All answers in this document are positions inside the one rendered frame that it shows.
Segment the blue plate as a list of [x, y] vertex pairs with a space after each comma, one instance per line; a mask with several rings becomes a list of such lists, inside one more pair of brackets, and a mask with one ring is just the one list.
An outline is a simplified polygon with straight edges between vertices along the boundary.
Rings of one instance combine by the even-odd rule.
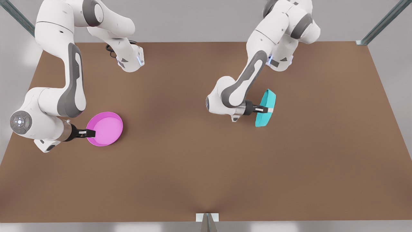
[[262, 97], [260, 105], [256, 107], [256, 127], [264, 127], [268, 124], [276, 103], [276, 95], [267, 89]]

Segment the pink plate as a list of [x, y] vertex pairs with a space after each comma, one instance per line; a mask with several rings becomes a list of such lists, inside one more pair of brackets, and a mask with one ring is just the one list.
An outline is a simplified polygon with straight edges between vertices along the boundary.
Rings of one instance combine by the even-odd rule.
[[87, 138], [87, 140], [95, 146], [103, 147], [119, 139], [123, 131], [123, 122], [118, 114], [107, 111], [90, 119], [86, 128], [96, 132], [94, 138]]

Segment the silver frame post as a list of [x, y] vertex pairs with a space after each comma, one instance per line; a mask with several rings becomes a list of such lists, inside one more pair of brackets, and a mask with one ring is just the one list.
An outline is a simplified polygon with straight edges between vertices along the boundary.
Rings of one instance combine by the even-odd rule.
[[364, 36], [364, 38], [355, 41], [355, 44], [357, 46], [367, 46], [410, 4], [412, 4], [412, 0], [399, 0], [399, 2]]
[[196, 222], [201, 222], [200, 232], [218, 232], [219, 213], [196, 213]]
[[0, 6], [35, 37], [35, 26], [9, 0], [0, 0]]

